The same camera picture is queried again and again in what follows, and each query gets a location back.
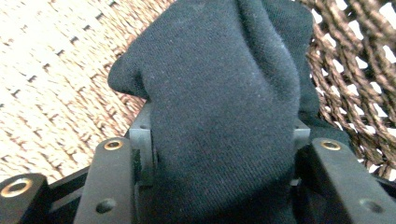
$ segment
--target wicker surface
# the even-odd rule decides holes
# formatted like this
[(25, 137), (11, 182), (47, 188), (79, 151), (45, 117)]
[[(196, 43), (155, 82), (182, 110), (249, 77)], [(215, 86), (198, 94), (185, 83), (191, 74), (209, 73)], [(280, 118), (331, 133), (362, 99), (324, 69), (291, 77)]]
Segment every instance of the wicker surface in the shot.
[(302, 2), (315, 16), (308, 59), (321, 115), (349, 133), (370, 172), (394, 180), (396, 1)]
[(113, 92), (109, 67), (173, 1), (2, 1), (0, 182), (53, 182), (123, 135), (143, 101)]

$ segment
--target beige woven surface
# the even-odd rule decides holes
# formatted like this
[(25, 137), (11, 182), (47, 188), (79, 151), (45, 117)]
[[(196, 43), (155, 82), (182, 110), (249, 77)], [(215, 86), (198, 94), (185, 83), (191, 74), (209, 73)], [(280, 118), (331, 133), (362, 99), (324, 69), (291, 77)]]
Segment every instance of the beige woven surface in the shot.
[(53, 182), (123, 135), (143, 101), (112, 91), (111, 64), (172, 0), (2, 1), (0, 182)]
[(371, 173), (395, 180), (396, 1), (302, 2), (315, 16), (308, 60), (322, 117), (349, 133)]

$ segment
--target dark cloth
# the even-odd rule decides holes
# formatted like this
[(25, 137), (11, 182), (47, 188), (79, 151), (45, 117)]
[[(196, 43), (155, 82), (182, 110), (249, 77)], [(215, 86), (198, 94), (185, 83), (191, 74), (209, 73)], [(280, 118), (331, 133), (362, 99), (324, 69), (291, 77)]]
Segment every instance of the dark cloth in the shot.
[(294, 222), (293, 121), (320, 122), (311, 27), (288, 0), (179, 0), (114, 63), (110, 87), (153, 103), (153, 223)]

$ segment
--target brass screw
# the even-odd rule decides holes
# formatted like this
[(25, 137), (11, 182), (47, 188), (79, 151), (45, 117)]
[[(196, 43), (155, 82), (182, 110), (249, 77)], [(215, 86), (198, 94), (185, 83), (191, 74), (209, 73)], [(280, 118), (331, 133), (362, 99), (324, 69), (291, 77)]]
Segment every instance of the brass screw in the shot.
[[(12, 189), (12, 187), (17, 185), (24, 185), (24, 186), (21, 189)], [(4, 198), (16, 197), (26, 192), (30, 187), (32, 187), (32, 185), (33, 185), (33, 181), (29, 178), (17, 179), (1, 190), (1, 196)]]
[(105, 144), (106, 150), (117, 150), (122, 147), (122, 142), (120, 140), (112, 140)]
[(320, 144), (321, 144), (324, 148), (329, 149), (329, 150), (333, 150), (333, 151), (338, 151), (338, 150), (341, 149), (341, 146), (340, 146), (340, 145), (338, 145), (337, 143), (328, 141), (328, 140), (322, 141)]

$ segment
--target braided fiber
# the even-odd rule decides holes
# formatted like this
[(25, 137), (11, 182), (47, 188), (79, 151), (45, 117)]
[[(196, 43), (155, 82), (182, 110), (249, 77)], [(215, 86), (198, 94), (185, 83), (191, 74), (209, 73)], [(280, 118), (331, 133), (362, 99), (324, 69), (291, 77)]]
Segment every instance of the braided fiber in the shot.
[(317, 14), (307, 57), (320, 115), (349, 133), (371, 172), (394, 180), (396, 27), (384, 8), (394, 14), (395, 1), (301, 2)]
[(125, 133), (144, 101), (112, 91), (109, 68), (171, 2), (2, 1), (0, 181), (53, 182)]

